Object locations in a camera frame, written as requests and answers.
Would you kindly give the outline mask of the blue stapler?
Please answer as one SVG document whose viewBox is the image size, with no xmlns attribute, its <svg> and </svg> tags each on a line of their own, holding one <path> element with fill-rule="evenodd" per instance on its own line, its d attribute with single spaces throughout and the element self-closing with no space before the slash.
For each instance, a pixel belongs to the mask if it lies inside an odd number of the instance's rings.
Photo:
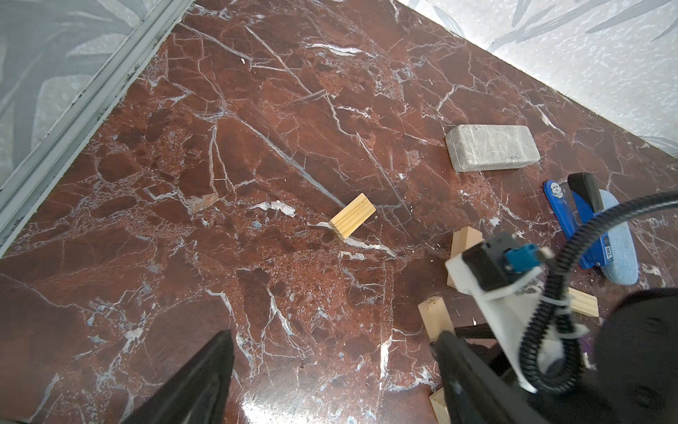
<svg viewBox="0 0 678 424">
<path fill-rule="evenodd" d="M 544 193 L 567 240 L 570 240 L 578 228 L 596 217 L 604 210 L 600 190 L 593 175 L 588 172 L 570 174 L 568 187 L 573 206 L 568 202 L 566 191 L 554 180 L 547 180 Z M 614 261 L 609 235 L 604 233 L 584 252 L 579 260 L 583 270 L 602 268 Z"/>
</svg>

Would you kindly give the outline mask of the wood block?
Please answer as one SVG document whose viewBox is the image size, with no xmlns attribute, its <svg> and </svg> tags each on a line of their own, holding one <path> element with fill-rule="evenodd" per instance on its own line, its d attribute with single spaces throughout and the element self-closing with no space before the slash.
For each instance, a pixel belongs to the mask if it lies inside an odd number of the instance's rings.
<svg viewBox="0 0 678 424">
<path fill-rule="evenodd" d="M 450 424 L 450 413 L 445 399 L 443 388 L 436 390 L 429 396 L 429 401 L 434 411 L 434 417 L 438 424 Z"/>
<path fill-rule="evenodd" d="M 448 286 L 455 288 L 459 293 L 471 295 L 471 288 L 477 282 L 470 267 L 463 261 L 462 253 L 483 240 L 483 234 L 469 226 L 454 233 L 450 259 L 446 261 L 445 267 L 448 272 Z"/>
<path fill-rule="evenodd" d="M 570 297 L 570 308 L 574 313 L 587 317 L 600 317 L 599 302 L 594 295 L 574 288 L 568 289 L 568 295 Z"/>
<path fill-rule="evenodd" d="M 342 240 L 347 240 L 376 212 L 375 206 L 365 194 L 359 194 L 352 202 L 337 213 L 330 221 L 330 227 Z"/>
<path fill-rule="evenodd" d="M 443 332 L 455 334 L 455 327 L 443 297 L 434 296 L 421 302 L 418 304 L 418 311 L 431 343 L 435 343 Z"/>
</svg>

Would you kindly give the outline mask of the blue-grey oval case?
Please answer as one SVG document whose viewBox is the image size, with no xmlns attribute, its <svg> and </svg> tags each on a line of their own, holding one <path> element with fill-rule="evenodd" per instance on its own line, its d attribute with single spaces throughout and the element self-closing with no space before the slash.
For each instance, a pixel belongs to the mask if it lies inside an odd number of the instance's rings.
<svg viewBox="0 0 678 424">
<path fill-rule="evenodd" d="M 627 222 L 608 231 L 613 261 L 601 268 L 607 280 L 614 284 L 631 286 L 639 279 L 639 262 L 630 227 Z"/>
</svg>

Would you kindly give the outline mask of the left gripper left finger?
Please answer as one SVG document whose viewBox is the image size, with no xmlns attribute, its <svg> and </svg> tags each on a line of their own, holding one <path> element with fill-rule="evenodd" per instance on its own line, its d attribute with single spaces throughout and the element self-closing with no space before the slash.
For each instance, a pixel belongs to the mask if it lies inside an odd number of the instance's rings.
<svg viewBox="0 0 678 424">
<path fill-rule="evenodd" d="M 215 334 L 125 423 L 221 423 L 234 364 L 229 330 Z"/>
</svg>

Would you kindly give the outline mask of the grey stone brick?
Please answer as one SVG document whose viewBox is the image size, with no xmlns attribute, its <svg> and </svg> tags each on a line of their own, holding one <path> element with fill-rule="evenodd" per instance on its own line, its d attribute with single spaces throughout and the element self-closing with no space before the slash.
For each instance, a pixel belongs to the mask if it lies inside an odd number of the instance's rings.
<svg viewBox="0 0 678 424">
<path fill-rule="evenodd" d="M 457 172 L 503 171 L 537 164 L 541 155 L 524 125 L 458 125 L 445 137 Z"/>
</svg>

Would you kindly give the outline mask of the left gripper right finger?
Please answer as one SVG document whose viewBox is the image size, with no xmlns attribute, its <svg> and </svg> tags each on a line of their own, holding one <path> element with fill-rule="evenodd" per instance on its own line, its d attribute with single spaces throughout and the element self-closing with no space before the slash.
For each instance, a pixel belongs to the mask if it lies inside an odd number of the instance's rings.
<svg viewBox="0 0 678 424">
<path fill-rule="evenodd" d="M 452 423 L 544 423 L 525 399 L 497 376 L 468 344 L 449 331 L 432 342 Z"/>
</svg>

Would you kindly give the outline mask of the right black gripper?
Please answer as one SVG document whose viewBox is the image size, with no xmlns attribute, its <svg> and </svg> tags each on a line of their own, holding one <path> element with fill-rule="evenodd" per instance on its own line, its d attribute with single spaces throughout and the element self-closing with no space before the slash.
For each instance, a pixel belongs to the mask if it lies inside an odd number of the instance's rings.
<svg viewBox="0 0 678 424">
<path fill-rule="evenodd" d="M 594 346 L 597 368 L 574 390 L 551 395 L 512 390 L 544 423 L 675 423 L 677 291 L 638 291 L 605 321 Z"/>
</svg>

